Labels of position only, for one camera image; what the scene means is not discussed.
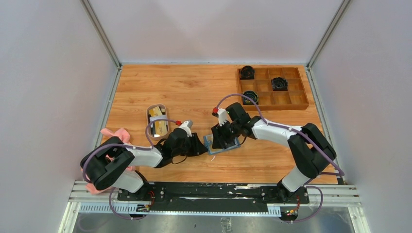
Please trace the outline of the blue leather card holder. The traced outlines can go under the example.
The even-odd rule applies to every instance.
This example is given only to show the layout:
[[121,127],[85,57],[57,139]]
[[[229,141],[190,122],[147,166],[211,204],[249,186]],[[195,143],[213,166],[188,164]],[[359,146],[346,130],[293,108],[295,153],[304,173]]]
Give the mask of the blue leather card holder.
[[219,153],[227,152],[229,150],[234,150],[240,147],[240,142],[238,138],[235,138],[234,143],[232,143],[230,147],[226,149],[213,149],[212,144],[213,144],[213,135],[212,134],[205,135],[204,136],[204,146],[208,149],[209,155],[217,155]]

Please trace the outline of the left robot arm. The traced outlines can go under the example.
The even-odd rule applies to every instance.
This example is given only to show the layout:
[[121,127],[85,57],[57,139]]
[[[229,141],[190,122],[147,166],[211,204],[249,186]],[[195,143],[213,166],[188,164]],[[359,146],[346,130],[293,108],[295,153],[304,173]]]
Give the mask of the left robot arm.
[[129,191],[136,200],[144,200],[148,197],[149,188],[144,184],[144,176],[136,171],[138,166],[162,168],[171,164],[176,156],[187,158],[208,151],[197,133],[188,136],[181,128],[175,128],[153,147],[130,144],[130,134],[124,128],[115,132],[104,128],[101,133],[109,139],[80,162],[88,179],[86,190],[92,195],[116,187]]

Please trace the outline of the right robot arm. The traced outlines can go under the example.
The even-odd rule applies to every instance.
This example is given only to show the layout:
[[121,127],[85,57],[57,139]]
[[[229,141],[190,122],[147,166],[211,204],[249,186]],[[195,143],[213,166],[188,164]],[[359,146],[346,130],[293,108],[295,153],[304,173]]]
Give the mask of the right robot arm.
[[276,185],[275,197],[282,202],[288,203],[296,198],[297,190],[319,176],[327,166],[333,165],[337,157],[334,148],[312,123],[289,126],[261,116],[250,117],[238,102],[225,109],[215,107],[212,115],[218,119],[211,128],[214,149],[227,148],[240,135],[271,141],[290,149],[295,167]]

